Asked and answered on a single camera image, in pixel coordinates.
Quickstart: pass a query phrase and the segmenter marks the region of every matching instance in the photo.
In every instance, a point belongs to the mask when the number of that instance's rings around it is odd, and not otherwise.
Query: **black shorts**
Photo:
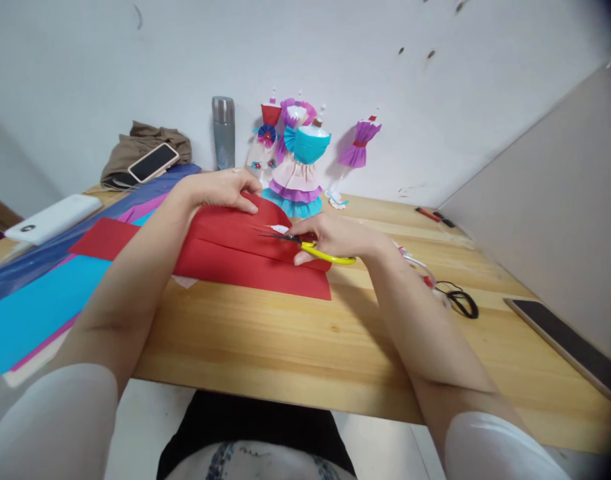
[[[161,453],[157,480],[165,480],[202,448],[237,440],[301,450],[356,476],[330,411],[197,390],[179,430]]]

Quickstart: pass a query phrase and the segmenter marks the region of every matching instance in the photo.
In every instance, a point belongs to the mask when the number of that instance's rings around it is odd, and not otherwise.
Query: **person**
[[[190,221],[206,204],[254,215],[256,206],[241,191],[260,195],[261,184],[240,169],[191,175],[172,189],[112,263],[45,374],[0,421],[0,479],[103,478],[119,399]],[[326,213],[289,231],[307,232],[316,234],[321,251],[360,257],[367,267],[449,479],[567,478],[386,235]],[[311,259],[301,251],[295,265]],[[353,473],[329,412],[197,392],[157,478],[351,479]]]

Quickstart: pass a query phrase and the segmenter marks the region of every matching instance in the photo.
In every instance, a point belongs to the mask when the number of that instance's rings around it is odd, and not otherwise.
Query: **brown cloth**
[[[124,181],[126,175],[131,177],[127,173],[127,167],[164,142],[179,152],[180,158],[175,165],[179,163],[184,165],[192,161],[190,139],[178,130],[156,128],[146,123],[132,121],[130,135],[119,135],[119,143],[112,149],[110,159],[101,172],[101,183],[112,185],[112,178],[118,177]]]

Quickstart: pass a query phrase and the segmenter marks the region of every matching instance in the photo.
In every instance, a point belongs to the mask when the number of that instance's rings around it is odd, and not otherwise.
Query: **thermos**
[[[234,168],[234,100],[230,97],[212,97],[212,122],[214,123],[214,150],[217,154],[217,170]]]

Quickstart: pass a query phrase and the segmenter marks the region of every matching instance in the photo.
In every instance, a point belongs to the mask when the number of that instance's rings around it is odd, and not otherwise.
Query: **black cable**
[[[447,292],[443,291],[440,288],[438,288],[439,283],[449,283],[455,289],[447,291]],[[458,307],[458,310],[456,311],[458,311],[461,315],[469,319],[472,319],[472,320],[478,318],[478,305],[476,304],[476,302],[474,301],[474,299],[472,298],[472,296],[469,293],[467,293],[465,290],[463,290],[461,287],[459,287],[455,283],[452,283],[447,280],[437,281],[436,285],[437,285],[436,290],[440,291],[450,300],[450,302],[454,303],[454,305]],[[465,306],[463,306],[463,304],[460,302],[461,299],[464,299],[468,303],[470,307],[469,310],[466,309]]]

